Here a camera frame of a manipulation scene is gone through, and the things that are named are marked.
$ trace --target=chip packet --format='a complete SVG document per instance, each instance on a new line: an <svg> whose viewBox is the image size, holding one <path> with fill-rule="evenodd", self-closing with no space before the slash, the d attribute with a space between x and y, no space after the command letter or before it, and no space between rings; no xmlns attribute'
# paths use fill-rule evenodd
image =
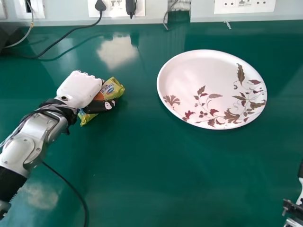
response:
<svg viewBox="0 0 303 227"><path fill-rule="evenodd" d="M119 98L123 95L125 88L119 83L116 78L108 79L102 86L101 91L94 97L93 101L106 101L114 98ZM96 117L98 113L87 114L82 109L79 111L78 116L81 119L80 125L83 126Z"/></svg>

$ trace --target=green table surface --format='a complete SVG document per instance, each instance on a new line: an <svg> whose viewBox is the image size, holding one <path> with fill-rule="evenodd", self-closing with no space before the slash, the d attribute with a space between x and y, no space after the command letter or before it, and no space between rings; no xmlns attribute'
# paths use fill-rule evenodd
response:
<svg viewBox="0 0 303 227"><path fill-rule="evenodd" d="M0 58L0 138L55 93L73 71L126 88L117 108L62 135L45 161L85 197L90 227L283 226L283 198L301 192L303 157L303 21L96 26L79 30L43 61ZM12 49L39 53L71 27L35 27ZM161 103L163 64L190 50L238 56L262 75L264 112L225 131L194 127ZM0 227L81 227L70 188L38 166Z"/></svg>

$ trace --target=power outlet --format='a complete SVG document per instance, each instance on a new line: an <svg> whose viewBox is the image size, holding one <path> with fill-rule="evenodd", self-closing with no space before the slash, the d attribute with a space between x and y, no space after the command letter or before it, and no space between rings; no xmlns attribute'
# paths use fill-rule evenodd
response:
<svg viewBox="0 0 303 227"><path fill-rule="evenodd" d="M100 13L95 9L97 0L87 0L89 17L99 17ZM125 0L103 0L107 9L102 13L102 17L129 17L126 12ZM137 10L134 17L145 16L145 0L137 0Z"/></svg>
<svg viewBox="0 0 303 227"><path fill-rule="evenodd" d="M215 14L274 12L276 0L215 0Z"/></svg>
<svg viewBox="0 0 303 227"><path fill-rule="evenodd" d="M31 19L32 13L28 8L26 0L14 0L16 14L19 19ZM35 19L44 19L44 0L30 0L30 4L34 10Z"/></svg>
<svg viewBox="0 0 303 227"><path fill-rule="evenodd" d="M6 12L3 0L0 0L0 19L6 19Z"/></svg>

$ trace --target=white plate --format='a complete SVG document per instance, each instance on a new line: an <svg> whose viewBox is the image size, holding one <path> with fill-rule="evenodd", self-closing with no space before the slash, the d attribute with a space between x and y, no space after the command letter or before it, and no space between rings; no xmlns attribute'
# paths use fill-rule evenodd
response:
<svg viewBox="0 0 303 227"><path fill-rule="evenodd" d="M178 118L206 129L232 129L255 120L267 101L262 77L247 62L213 50L189 51L160 70L157 90Z"/></svg>

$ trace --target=wall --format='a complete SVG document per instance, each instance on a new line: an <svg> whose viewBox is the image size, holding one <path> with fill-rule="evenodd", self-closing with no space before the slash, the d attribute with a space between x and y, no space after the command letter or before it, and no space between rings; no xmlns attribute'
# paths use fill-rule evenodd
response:
<svg viewBox="0 0 303 227"><path fill-rule="evenodd" d="M29 20L18 19L13 0L4 0L8 19L1 22L29 25ZM167 0L146 0L146 16L130 20L128 17L104 17L101 24L148 24L162 23L167 10ZM35 22L35 26L88 25L96 18L89 18L87 0L45 0L46 19ZM274 13L214 14L214 0L192 0L191 22L253 21L303 19L303 0L276 0Z"/></svg>
<svg viewBox="0 0 303 227"><path fill-rule="evenodd" d="M7 8L7 20L1 22L17 22L29 25L30 20L18 19L13 0L4 0ZM163 16L167 10L167 0L146 0L146 16L137 17L132 20L129 17L104 17L101 24L150 24L162 23ZM45 0L46 19L35 21L35 26L66 26L66 25L88 25L97 18L90 18L87 0Z"/></svg>
<svg viewBox="0 0 303 227"><path fill-rule="evenodd" d="M276 0L273 13L214 14L213 0L192 0L191 22L303 19L303 0Z"/></svg>

